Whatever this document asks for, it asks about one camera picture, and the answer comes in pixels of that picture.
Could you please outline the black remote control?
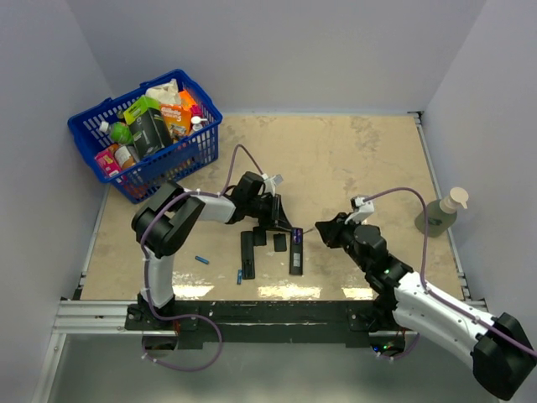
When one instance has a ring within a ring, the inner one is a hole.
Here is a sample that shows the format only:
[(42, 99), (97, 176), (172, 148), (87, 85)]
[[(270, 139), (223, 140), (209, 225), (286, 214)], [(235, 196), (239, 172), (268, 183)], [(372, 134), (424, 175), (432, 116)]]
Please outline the black remote control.
[(252, 231), (241, 232), (241, 263), (242, 279), (255, 278), (254, 238)]
[(303, 275), (303, 242), (301, 244), (293, 244), (292, 231), (289, 241), (289, 274)]

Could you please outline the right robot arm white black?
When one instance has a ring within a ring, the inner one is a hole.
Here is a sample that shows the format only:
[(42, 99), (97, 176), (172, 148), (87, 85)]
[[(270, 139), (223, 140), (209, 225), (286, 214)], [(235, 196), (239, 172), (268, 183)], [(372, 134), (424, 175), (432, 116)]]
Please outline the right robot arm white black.
[(444, 348), (467, 365), (476, 381), (500, 400), (510, 400), (536, 366), (520, 322), (494, 316), (446, 294), (388, 251), (378, 227), (353, 222), (345, 213), (317, 222), (331, 249), (343, 249), (377, 292), (373, 318), (385, 330), (397, 325)]

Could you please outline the black battery cover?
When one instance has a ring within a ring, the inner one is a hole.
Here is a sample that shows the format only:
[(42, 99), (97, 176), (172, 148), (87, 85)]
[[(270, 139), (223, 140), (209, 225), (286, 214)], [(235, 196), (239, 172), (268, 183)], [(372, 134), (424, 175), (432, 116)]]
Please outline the black battery cover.
[(284, 233), (274, 235), (274, 251), (278, 253), (287, 251), (287, 238)]
[(267, 245), (267, 232), (265, 228), (255, 227), (253, 228), (253, 246), (266, 246)]

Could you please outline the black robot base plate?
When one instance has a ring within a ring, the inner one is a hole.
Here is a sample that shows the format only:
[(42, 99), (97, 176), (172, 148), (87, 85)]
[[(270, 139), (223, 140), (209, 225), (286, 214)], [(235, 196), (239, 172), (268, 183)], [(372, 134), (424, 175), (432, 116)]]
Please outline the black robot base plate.
[(181, 301), (152, 314), (139, 297), (129, 305), (129, 331), (150, 347), (200, 349), (205, 343), (333, 343), (399, 351), (410, 332), (375, 301)]

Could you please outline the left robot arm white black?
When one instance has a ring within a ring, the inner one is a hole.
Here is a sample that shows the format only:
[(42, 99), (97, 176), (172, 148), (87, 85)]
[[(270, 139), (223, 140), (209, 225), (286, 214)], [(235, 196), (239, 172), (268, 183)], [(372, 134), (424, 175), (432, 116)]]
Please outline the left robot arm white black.
[(276, 192), (280, 182), (278, 175), (248, 171), (218, 194), (189, 190), (173, 181), (163, 185), (131, 223), (143, 252), (143, 285), (137, 302), (128, 307), (127, 326), (165, 329), (179, 314), (172, 286), (175, 253), (199, 221), (226, 225), (246, 217), (258, 221), (253, 230), (241, 232), (239, 279), (254, 279), (254, 248), (266, 244), (266, 232), (293, 231)]

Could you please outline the blue battery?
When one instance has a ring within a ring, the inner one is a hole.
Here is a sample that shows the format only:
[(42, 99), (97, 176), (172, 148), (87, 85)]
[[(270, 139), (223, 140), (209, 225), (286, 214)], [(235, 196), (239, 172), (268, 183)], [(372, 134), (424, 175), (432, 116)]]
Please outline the blue battery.
[(200, 256), (195, 256), (195, 260), (198, 261), (198, 262), (201, 262), (203, 264), (209, 264), (210, 263), (209, 260), (204, 259), (204, 258), (202, 258)]

